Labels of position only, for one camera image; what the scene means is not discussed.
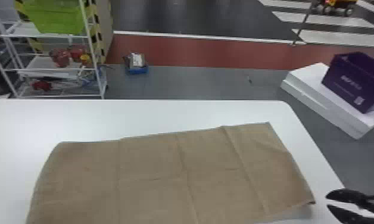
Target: gray floor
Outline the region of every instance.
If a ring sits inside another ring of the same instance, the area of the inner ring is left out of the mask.
[[[374,130],[357,141],[279,88],[287,71],[152,66],[108,74],[107,99],[274,99],[287,102],[347,188],[374,194]]]

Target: white table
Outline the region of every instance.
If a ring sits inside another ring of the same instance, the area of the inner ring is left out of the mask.
[[[325,195],[343,185],[284,102],[0,99],[0,224],[24,223],[37,176],[61,141],[263,122],[270,122],[290,150],[317,201],[310,206],[311,218],[277,223],[338,223],[326,208]]]

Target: black floor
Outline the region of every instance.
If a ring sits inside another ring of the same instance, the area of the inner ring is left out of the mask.
[[[347,188],[374,194],[374,130],[360,140],[349,137],[280,88],[287,71],[151,66],[148,75],[129,76],[124,73],[123,66],[114,68],[108,73],[107,99],[285,101],[300,118],[343,184]]]
[[[112,0],[114,30],[294,40],[256,0]]]

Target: purple box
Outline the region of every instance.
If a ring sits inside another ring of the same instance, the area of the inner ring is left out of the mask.
[[[361,113],[374,111],[374,58],[362,52],[335,55],[322,83]]]

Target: yellow toy vehicle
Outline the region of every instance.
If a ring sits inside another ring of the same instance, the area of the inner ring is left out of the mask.
[[[354,13],[354,6],[358,0],[320,0],[313,4],[313,10],[319,5],[322,5],[322,14],[328,15],[337,8],[344,9],[344,15],[346,17],[351,16]]]

